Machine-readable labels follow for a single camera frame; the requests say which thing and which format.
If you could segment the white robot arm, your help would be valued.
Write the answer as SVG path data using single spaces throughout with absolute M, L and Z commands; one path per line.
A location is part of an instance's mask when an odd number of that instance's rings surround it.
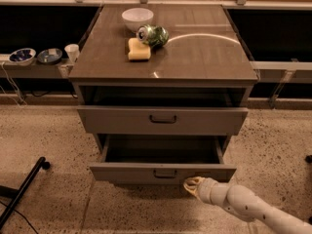
M 246 222 L 257 219 L 276 234 L 312 234 L 311 224 L 269 205 L 243 185 L 195 176 L 187 178 L 183 186 L 201 202 L 219 206 Z

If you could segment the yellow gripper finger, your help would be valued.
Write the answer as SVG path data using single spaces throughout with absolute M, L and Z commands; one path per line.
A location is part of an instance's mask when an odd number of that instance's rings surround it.
M 187 178 L 184 183 L 184 189 L 194 197 L 199 195 L 199 186 L 203 183 L 204 178 L 200 176 L 194 176 Z

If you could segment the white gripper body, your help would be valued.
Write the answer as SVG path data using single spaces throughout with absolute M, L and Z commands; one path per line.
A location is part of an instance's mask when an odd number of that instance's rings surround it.
M 226 201 L 228 185 L 212 178 L 205 178 L 197 188 L 197 198 L 203 203 L 223 207 Z

